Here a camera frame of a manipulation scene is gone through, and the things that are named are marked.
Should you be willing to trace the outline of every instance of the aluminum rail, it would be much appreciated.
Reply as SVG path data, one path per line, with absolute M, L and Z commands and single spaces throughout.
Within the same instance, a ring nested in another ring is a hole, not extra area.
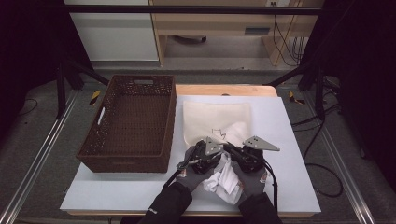
M 223 7 L 223 6 L 115 6 L 115 5 L 44 5 L 39 10 L 73 13 L 176 13 L 176 14 L 256 14 L 323 15 L 340 13 L 340 9 L 321 7 Z
M 303 96 L 307 101 L 308 107 L 311 110 L 312 114 L 316 114 L 314 101 L 309 94 L 303 92 Z M 352 177 L 352 174 L 349 172 L 344 160 L 338 152 L 338 149 L 332 140 L 332 137 L 329 133 L 329 130 L 326 128 L 326 124 L 323 127 L 321 132 L 323 144 L 326 146 L 326 149 L 329 153 L 330 159 L 332 160 L 332 164 L 334 165 L 334 170 L 339 175 L 341 181 L 343 182 L 345 193 L 352 205 L 353 210 L 361 224 L 375 224 L 375 220 L 373 215 L 370 212 L 367 203 L 364 201 L 363 196 L 361 195 L 361 191 L 358 188 L 355 180 Z
M 59 119 L 55 120 L 46 140 L 44 141 L 43 145 L 37 153 L 37 156 L 35 157 L 35 160 L 30 166 L 29 171 L 26 173 L 24 179 L 22 180 L 20 186 L 15 192 L 13 198 L 8 203 L 6 209 L 1 214 L 0 224 L 11 224 L 14 222 L 30 190 L 32 189 L 35 181 L 37 180 L 41 168 L 43 167 L 48 155 L 50 154 L 52 147 L 55 144 L 56 139 L 58 138 L 59 133 L 64 126 L 65 121 L 69 117 L 70 111 L 75 104 L 77 96 L 78 91 L 72 91 L 67 102 L 68 107 L 64 111 L 64 114 Z

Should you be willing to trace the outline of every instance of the hand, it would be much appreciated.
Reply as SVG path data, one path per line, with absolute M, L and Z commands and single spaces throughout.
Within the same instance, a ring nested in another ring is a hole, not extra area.
M 244 173 L 236 161 L 233 161 L 233 171 L 238 175 L 239 180 L 244 186 L 244 192 L 238 204 L 252 195 L 258 195 L 264 192 L 265 183 L 260 182 L 262 175 L 266 172 L 262 167 L 255 173 Z
M 192 153 L 193 150 L 194 150 L 194 147 L 190 147 L 186 151 L 186 153 L 184 155 L 185 160 L 190 156 L 190 154 Z M 194 170 L 192 169 L 192 167 L 188 166 L 185 171 L 186 176 L 185 177 L 177 176 L 176 182 L 187 187 L 190 190 L 190 192 L 193 192 L 202 181 L 208 179 L 210 176 L 213 175 L 213 171 L 214 171 L 214 169 L 210 169 L 205 174 L 196 174 L 194 172 Z

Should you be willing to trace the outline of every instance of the white cabinet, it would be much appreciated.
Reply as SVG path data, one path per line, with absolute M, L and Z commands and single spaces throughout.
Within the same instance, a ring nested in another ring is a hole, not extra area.
M 67 5 L 148 5 L 147 0 L 64 0 Z M 71 13 L 91 61 L 158 61 L 151 16 Z

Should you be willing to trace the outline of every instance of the basket handle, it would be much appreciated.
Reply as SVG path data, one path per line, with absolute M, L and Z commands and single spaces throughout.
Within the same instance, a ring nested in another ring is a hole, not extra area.
M 153 79 L 135 79 L 134 84 L 136 85 L 154 85 L 154 80 Z
M 100 115 L 99 115 L 98 125 L 100 125 L 100 123 L 102 122 L 102 118 L 105 115 L 105 112 L 106 112 L 106 109 L 105 109 L 105 107 L 103 107 L 102 111 L 100 112 Z

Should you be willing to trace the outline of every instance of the white cloth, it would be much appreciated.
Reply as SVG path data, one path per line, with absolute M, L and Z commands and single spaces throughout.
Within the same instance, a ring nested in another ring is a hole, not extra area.
M 187 148 L 207 137 L 218 144 L 242 147 L 251 135 L 250 104 L 183 103 L 183 135 Z
M 215 173 L 204 180 L 203 185 L 206 191 L 215 192 L 224 202 L 236 204 L 243 189 L 239 185 L 239 178 L 233 171 L 231 164 L 230 155 L 224 152 Z

